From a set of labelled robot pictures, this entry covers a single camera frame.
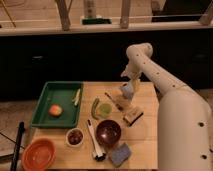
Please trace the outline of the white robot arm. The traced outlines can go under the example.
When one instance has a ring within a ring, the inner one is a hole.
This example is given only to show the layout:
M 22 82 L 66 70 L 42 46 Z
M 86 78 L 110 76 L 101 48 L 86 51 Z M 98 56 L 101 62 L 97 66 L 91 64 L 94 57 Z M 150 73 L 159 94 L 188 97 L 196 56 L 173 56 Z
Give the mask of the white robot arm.
M 158 171 L 211 171 L 210 105 L 186 83 L 151 60 L 150 43 L 130 45 L 121 76 L 130 85 L 144 73 L 162 94 L 158 108 Z

